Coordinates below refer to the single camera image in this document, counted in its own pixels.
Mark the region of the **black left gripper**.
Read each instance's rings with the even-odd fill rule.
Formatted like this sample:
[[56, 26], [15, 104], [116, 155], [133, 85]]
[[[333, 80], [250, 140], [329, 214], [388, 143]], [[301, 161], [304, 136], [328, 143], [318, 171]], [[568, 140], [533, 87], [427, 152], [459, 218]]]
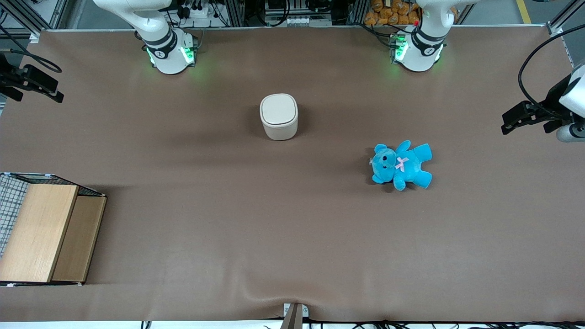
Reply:
[[[545, 133], [553, 133], [564, 125], [564, 121], [572, 121], [572, 111], [560, 103], [560, 98], [568, 94], [571, 90], [569, 87], [571, 82], [571, 74], [566, 75], [564, 79], [559, 81], [547, 93], [547, 105], [550, 112], [562, 118], [562, 120], [551, 120], [544, 124]], [[529, 101], [521, 101], [510, 110], [504, 112], [502, 115], [503, 125], [501, 132], [503, 135], [508, 135], [514, 129], [526, 125], [534, 125], [547, 120], [547, 113], [539, 108], [537, 105]]]

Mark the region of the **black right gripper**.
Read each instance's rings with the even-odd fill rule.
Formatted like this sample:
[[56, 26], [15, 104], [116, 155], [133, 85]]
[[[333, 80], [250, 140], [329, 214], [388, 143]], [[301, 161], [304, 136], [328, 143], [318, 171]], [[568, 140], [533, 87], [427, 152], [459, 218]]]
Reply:
[[23, 93], [17, 88], [38, 92], [57, 103], [62, 103], [64, 94], [58, 90], [58, 81], [37, 67], [26, 64], [23, 68], [12, 65], [0, 54], [0, 93], [6, 98], [20, 102]]

